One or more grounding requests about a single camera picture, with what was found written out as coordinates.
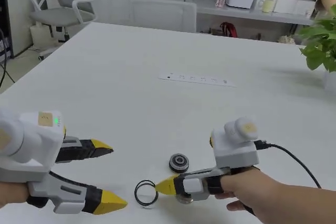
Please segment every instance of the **table surface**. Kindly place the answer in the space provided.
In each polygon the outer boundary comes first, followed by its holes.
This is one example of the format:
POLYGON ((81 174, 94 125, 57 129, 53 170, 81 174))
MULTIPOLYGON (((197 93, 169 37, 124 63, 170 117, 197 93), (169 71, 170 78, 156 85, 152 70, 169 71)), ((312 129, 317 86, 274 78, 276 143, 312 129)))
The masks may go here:
MULTIPOLYGON (((0 219, 14 224, 259 223, 231 213, 227 201, 183 206, 160 195, 152 209, 134 200, 142 179, 169 177, 174 153, 190 171, 215 165, 209 146, 214 127, 252 116, 259 137, 293 151, 324 188, 336 190, 336 98, 322 88, 297 46, 93 23, 10 89, 0 104, 17 112, 60 110, 67 133, 114 147, 99 159, 58 164, 53 171, 111 190, 129 202, 103 216, 56 215, 10 205, 0 219), (226 78, 236 88, 159 80, 165 72, 226 78)), ((289 184, 314 186, 306 172, 278 150, 260 151, 260 168, 289 184)))

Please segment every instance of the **green plant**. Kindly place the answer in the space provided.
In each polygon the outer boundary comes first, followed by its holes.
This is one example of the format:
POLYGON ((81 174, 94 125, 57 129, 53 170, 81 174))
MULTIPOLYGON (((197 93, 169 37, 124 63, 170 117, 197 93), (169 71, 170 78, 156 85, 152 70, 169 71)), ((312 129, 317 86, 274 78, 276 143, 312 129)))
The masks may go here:
POLYGON ((303 28, 299 32, 308 42, 300 50, 307 57, 307 66, 311 70, 323 64, 328 72, 336 71, 336 5, 331 10, 332 18, 320 19, 314 26, 303 28))

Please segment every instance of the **office chair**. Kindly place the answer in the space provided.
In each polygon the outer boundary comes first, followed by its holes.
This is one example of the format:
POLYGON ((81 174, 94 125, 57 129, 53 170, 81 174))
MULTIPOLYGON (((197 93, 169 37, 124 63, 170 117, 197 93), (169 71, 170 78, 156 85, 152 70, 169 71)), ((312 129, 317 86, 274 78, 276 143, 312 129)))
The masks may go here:
MULTIPOLYGON (((41 10, 42 4, 45 0, 31 0, 35 11, 31 13, 30 17, 36 22, 46 24, 49 26, 56 26, 56 31, 62 32, 64 28, 65 41, 70 37, 67 27, 87 24, 97 20, 92 2, 93 0, 58 0, 60 7, 41 10)), ((45 56, 54 52, 57 48, 51 48, 40 53, 39 59, 43 60, 45 56)))
POLYGON ((196 32, 197 5, 167 0, 131 1, 133 26, 196 32))

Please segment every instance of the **black cable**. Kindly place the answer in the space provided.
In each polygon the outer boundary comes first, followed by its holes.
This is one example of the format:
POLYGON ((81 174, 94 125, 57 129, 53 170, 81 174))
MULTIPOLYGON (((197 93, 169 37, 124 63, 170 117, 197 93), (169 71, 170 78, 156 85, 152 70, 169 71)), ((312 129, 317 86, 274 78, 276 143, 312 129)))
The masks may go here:
POLYGON ((143 187, 143 186, 152 186, 152 187, 154 187, 154 189, 155 189, 156 185, 155 185, 155 183, 154 183, 153 181, 148 180, 148 179, 145 179, 145 180, 140 181, 140 182, 136 185, 136 187, 135 187, 135 190, 134 190, 134 197, 135 197, 135 200, 139 203, 139 205, 141 205, 141 206, 143 206, 143 207, 148 207, 148 206, 154 204, 154 203, 158 200, 158 198, 159 198, 159 193, 155 190, 155 192, 156 192, 156 193, 155 193, 155 198, 154 198, 151 202, 142 202, 142 201, 138 198, 138 190, 139 190, 139 188, 141 188, 141 187, 143 187))
POLYGON ((0 67, 2 67, 2 69, 5 71, 5 73, 8 75, 8 77, 11 79, 11 81, 13 82, 13 83, 15 83, 15 81, 14 81, 14 79, 10 76, 10 74, 8 73, 8 71, 4 68, 4 66, 2 66, 1 64, 0 64, 0 67))
POLYGON ((269 144, 269 143, 267 143, 266 141, 263 141, 263 140, 257 140, 254 143, 255 143, 255 145, 257 147, 257 150, 264 150, 264 149, 268 149, 268 148, 274 147, 274 148, 277 148, 279 150, 282 150, 282 151, 286 152, 296 162, 298 162, 303 167, 303 169, 306 170, 306 172, 309 174, 309 176, 312 178, 312 180, 314 180, 316 186, 318 188, 320 188, 320 189, 322 188, 321 185, 320 185, 320 183, 317 181, 317 179, 315 178, 315 176, 313 175, 313 173, 308 169, 308 167, 300 159, 298 159, 292 152, 290 152, 286 148, 283 148, 282 146, 277 145, 277 144, 269 144))
POLYGON ((277 145, 277 144, 267 144, 269 147, 274 147, 274 148, 277 148, 279 150, 282 150, 284 152, 286 152, 289 156, 291 156, 296 162, 298 162, 302 167, 303 169, 306 170, 306 172, 309 174, 309 176, 314 180, 316 186, 318 188, 321 189, 321 185, 320 183, 317 181, 317 179, 315 178, 315 176, 313 175, 313 173, 308 169, 308 167, 300 160, 298 159, 292 152, 290 152, 289 150, 281 147, 280 145, 277 145))
POLYGON ((4 73, 2 74, 1 81, 0 81, 0 89, 2 87, 2 83, 4 82, 5 76, 6 76, 6 68, 7 68, 7 48, 6 48, 6 41, 5 41, 5 35, 2 29, 0 28, 0 35, 1 35, 1 40, 4 43, 4 49, 5 49, 5 63, 4 63, 4 73))

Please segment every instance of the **cup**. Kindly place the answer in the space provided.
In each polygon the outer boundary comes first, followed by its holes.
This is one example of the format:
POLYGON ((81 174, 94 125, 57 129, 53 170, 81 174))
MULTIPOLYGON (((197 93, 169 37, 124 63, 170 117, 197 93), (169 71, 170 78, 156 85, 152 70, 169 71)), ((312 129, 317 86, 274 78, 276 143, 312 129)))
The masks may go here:
POLYGON ((260 0, 258 5, 262 7, 263 13, 271 13, 274 10, 275 0, 260 0))

